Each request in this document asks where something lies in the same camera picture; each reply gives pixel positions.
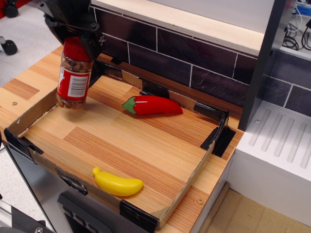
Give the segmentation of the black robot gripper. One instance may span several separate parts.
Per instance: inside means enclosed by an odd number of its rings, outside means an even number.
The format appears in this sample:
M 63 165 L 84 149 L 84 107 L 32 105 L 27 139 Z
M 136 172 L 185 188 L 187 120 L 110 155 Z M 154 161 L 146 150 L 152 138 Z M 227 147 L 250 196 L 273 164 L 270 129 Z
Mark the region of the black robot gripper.
M 90 12 L 90 4 L 89 0 L 41 0 L 37 7 L 62 45 L 67 37 L 80 37 L 89 58 L 96 60 L 104 49 L 104 36 Z

